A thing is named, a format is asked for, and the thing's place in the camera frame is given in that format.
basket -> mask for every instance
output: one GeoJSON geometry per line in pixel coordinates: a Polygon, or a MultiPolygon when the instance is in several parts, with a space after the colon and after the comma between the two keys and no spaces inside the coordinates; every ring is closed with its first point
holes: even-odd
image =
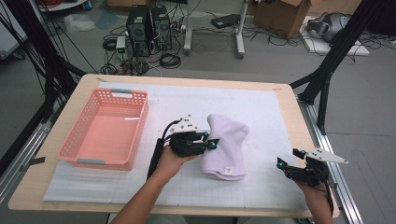
{"type": "Polygon", "coordinates": [[[93,90],[58,158],[78,167],[132,170],[148,112],[145,91],[93,90]]]}

white mat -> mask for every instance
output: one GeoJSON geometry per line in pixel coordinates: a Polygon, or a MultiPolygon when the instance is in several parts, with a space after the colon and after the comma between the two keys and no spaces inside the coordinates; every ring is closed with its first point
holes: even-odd
{"type": "MultiPolygon", "coordinates": [[[[306,16],[304,23],[300,28],[300,34],[304,38],[304,44],[306,49],[310,53],[327,54],[330,51],[329,43],[320,38],[315,31],[307,31],[306,25],[309,20],[313,20],[315,17],[306,16]]],[[[369,56],[370,52],[361,45],[360,41],[356,41],[355,46],[353,46],[347,55],[353,56],[369,56]]]]}
{"type": "Polygon", "coordinates": [[[276,168],[276,157],[291,165],[295,158],[273,92],[120,83],[102,83],[100,87],[148,92],[148,118],[134,168],[130,172],[94,170],[60,161],[45,201],[127,203],[145,182],[156,139],[169,122],[191,114],[204,130],[209,129],[207,116],[220,113],[250,129],[243,144],[245,179],[223,181],[202,175],[198,158],[183,165],[156,204],[305,208],[304,195],[276,168]]]}

towel tag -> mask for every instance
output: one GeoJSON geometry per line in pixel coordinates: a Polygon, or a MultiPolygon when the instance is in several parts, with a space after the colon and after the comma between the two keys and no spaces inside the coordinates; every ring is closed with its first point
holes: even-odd
{"type": "Polygon", "coordinates": [[[233,174],[233,167],[227,166],[227,167],[224,169],[224,174],[225,174],[225,175],[232,175],[232,174],[233,174]]]}

concrete floor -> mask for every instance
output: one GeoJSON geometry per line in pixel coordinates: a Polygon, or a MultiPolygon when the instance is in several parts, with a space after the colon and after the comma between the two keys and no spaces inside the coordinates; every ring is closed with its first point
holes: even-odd
{"type": "MultiPolygon", "coordinates": [[[[93,21],[109,13],[95,8],[89,12],[74,9],[64,14],[71,12],[86,13],[93,21]]],[[[70,34],[96,70],[104,63],[103,36],[126,21],[123,16],[113,19],[108,20],[103,29],[70,34]]],[[[205,20],[199,19],[199,22],[205,23],[205,20]]],[[[69,56],[72,64],[91,72],[64,35],[61,37],[68,55],[72,55],[69,56]]],[[[267,37],[245,38],[246,55],[240,60],[235,54],[233,36],[194,34],[190,55],[179,53],[181,66],[175,70],[159,69],[162,77],[291,83],[313,72],[323,60],[307,53],[303,43],[297,47],[280,47],[269,44],[267,37]]],[[[392,170],[396,161],[396,63],[393,62],[396,50],[382,47],[369,51],[369,57],[357,57],[356,62],[345,58],[335,71],[326,131],[334,152],[350,162],[341,168],[363,222],[388,224],[396,220],[396,178],[392,170]]],[[[155,69],[147,73],[149,77],[159,75],[155,69]]],[[[2,156],[42,104],[43,95],[28,60],[0,61],[0,90],[2,156]]],[[[106,223],[107,214],[10,211],[7,198],[0,202],[1,223],[106,223]]],[[[345,223],[342,217],[335,222],[345,223]]]]}

folded towel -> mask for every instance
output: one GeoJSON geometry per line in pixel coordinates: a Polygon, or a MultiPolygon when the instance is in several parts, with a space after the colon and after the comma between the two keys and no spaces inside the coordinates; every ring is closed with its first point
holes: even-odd
{"type": "Polygon", "coordinates": [[[246,175],[242,143],[248,135],[248,126],[219,114],[207,117],[209,139],[219,139],[218,147],[208,150],[201,158],[201,172],[224,180],[240,180],[246,175]]]}

